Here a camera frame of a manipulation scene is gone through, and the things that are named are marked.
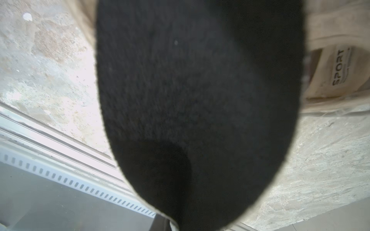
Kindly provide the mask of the aluminium mounting rail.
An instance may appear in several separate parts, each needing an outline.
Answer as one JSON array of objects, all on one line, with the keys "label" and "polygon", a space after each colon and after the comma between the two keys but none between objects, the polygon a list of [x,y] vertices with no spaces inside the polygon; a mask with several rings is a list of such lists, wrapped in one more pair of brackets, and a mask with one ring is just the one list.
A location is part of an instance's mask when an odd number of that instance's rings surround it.
[{"label": "aluminium mounting rail", "polygon": [[113,190],[135,199],[112,157],[99,152],[29,116],[1,103],[1,132],[48,159],[72,167]]}]

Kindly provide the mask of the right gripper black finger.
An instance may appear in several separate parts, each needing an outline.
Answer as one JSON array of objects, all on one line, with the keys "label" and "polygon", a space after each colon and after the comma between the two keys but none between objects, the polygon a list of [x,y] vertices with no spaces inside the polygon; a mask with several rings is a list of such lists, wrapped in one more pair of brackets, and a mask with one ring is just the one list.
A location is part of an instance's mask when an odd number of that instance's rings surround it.
[{"label": "right gripper black finger", "polygon": [[156,214],[149,231],[172,231],[171,223],[167,218]]}]

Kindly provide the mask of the cream canvas sneaker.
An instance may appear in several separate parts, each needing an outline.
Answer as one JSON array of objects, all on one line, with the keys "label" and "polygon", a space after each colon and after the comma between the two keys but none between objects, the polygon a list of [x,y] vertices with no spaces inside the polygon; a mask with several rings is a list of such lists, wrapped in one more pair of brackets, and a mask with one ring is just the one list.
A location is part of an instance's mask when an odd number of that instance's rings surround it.
[{"label": "cream canvas sneaker", "polygon": [[370,103],[369,1],[68,1],[104,121],[296,119]]}]

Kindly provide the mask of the black insole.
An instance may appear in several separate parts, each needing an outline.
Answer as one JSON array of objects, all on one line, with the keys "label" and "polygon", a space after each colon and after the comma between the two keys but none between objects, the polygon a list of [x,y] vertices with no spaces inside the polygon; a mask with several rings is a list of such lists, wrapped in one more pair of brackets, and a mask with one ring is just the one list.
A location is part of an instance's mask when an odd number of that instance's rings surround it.
[{"label": "black insole", "polygon": [[218,231],[270,185],[295,131],[302,1],[100,1],[99,98],[137,195],[180,231]]}]

